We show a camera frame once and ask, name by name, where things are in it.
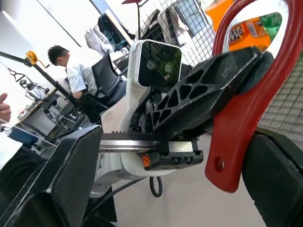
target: white wall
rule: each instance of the white wall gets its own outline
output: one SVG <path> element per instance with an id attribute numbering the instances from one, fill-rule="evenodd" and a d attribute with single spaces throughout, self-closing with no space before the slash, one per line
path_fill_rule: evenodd
<path id="1" fill-rule="evenodd" d="M 0 12 L 0 51 L 9 54 L 24 57 L 23 54 L 31 48 L 30 43 L 21 35 L 20 32 L 13 26 L 7 19 L 3 12 Z M 3 57 L 0 57 L 2 62 L 7 67 L 11 67 L 17 72 L 27 74 L 31 79 L 39 77 L 39 73 L 35 69 L 31 69 L 22 63 L 18 63 Z M 9 74 L 9 71 L 0 64 L 0 93 L 8 93 L 8 98 L 5 101 L 11 106 L 12 110 L 12 123 L 17 121 L 17 116 L 30 103 L 31 100 L 25 97 L 25 90 L 15 82 L 15 79 Z"/>
<path id="2" fill-rule="evenodd" d="M 78 47 L 36 0 L 2 0 L 2 9 L 4 12 L 0 12 L 0 51 L 25 58 L 26 52 L 33 50 L 47 65 L 49 64 L 47 50 L 51 46 L 59 44 L 68 49 Z M 0 58 L 0 61 L 13 70 L 26 74 L 34 82 L 49 89 L 54 88 L 34 68 L 5 58 Z M 64 81 L 66 73 L 63 68 L 50 66 L 45 71 L 69 91 L 69 86 Z M 17 122 L 18 114 L 31 101 L 25 98 L 25 91 L 14 82 L 2 65 L 0 73 L 1 76 L 6 76 L 5 80 L 1 81 L 0 92 L 8 92 L 8 102 L 13 111 L 12 123 Z M 46 134 L 54 127 L 54 124 L 40 112 L 34 114 L 32 118 L 35 118 L 34 125 Z"/>
<path id="3" fill-rule="evenodd" d="M 100 17 L 89 0 L 39 1 L 81 46 L 87 45 L 84 38 L 86 29 L 95 26 Z"/>

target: metal rod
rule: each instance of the metal rod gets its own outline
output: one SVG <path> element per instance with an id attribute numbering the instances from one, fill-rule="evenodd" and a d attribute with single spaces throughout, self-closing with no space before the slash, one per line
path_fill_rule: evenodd
<path id="1" fill-rule="evenodd" d="M 20 63 L 24 62 L 24 59 L 22 59 L 22 58 L 19 58 L 19 57 L 16 57 L 16 56 L 13 56 L 13 55 L 10 55 L 8 53 L 1 52 L 1 51 L 0 51 L 0 56 L 11 59 L 13 61 L 18 61 Z"/>
<path id="2" fill-rule="evenodd" d="M 152 150 L 158 150 L 156 141 L 143 140 L 101 140 L 100 153 L 122 153 L 138 152 L 144 153 Z"/>
<path id="3" fill-rule="evenodd" d="M 138 8 L 138 39 L 141 39 L 140 6 L 139 6 L 139 3 L 137 3 L 137 8 Z"/>
<path id="4" fill-rule="evenodd" d="M 40 66 L 37 64 L 33 65 L 34 68 L 40 72 L 40 74 L 47 79 L 58 91 L 60 91 L 67 99 L 73 103 L 75 106 L 79 107 L 79 104 L 77 103 L 76 99 L 72 96 L 70 96 L 70 93 L 64 89 L 64 87 L 59 84 L 58 81 L 55 81 L 50 75 L 48 75 Z"/>

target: white shirt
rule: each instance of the white shirt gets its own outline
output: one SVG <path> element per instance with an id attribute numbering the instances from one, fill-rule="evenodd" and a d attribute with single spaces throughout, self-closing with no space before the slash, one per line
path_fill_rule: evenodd
<path id="1" fill-rule="evenodd" d="M 80 47 L 74 51 L 70 51 L 68 60 L 67 78 L 71 86 L 72 93 L 82 91 L 89 87 L 89 92 L 95 95 L 97 85 L 91 67 L 102 59 L 102 55 L 90 48 Z"/>
<path id="2" fill-rule="evenodd" d="M 22 143 L 9 138 L 4 132 L 0 132 L 0 170 L 17 153 Z"/>

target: wire mesh fence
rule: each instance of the wire mesh fence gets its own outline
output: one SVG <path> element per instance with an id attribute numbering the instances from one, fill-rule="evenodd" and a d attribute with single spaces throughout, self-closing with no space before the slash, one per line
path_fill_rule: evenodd
<path id="1" fill-rule="evenodd" d="M 180 46 L 184 63 L 192 66 L 209 59 L 215 33 L 203 9 L 213 1 L 149 0 L 140 9 L 142 37 L 148 30 L 149 38 Z M 168 9 L 173 9 L 178 16 L 167 18 L 167 12 L 171 13 Z M 179 20 L 187 29 L 180 29 L 173 34 L 172 27 Z M 157 23 L 163 25 L 157 29 Z M 294 71 L 270 102 L 258 125 L 286 135 L 303 150 L 303 59 L 298 61 Z"/>
<path id="2" fill-rule="evenodd" d="M 192 66 L 209 59 L 215 34 L 201 4 L 204 1 L 149 0 L 140 8 L 140 38 L 178 45 L 184 63 Z"/>
<path id="3" fill-rule="evenodd" d="M 303 59 L 266 108 L 259 127 L 290 138 L 303 150 Z"/>

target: red handle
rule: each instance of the red handle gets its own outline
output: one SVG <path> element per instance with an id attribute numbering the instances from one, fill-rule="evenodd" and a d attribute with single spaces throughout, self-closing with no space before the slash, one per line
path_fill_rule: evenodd
<path id="1" fill-rule="evenodd" d="M 222 53 L 224 36 L 232 19 L 254 1 L 238 0 L 226 12 L 214 40 L 213 55 Z M 214 185 L 227 192 L 238 189 L 243 158 L 256 126 L 303 50 L 303 0 L 285 2 L 289 7 L 287 29 L 270 69 L 253 89 L 233 97 L 214 117 L 205 175 Z"/>

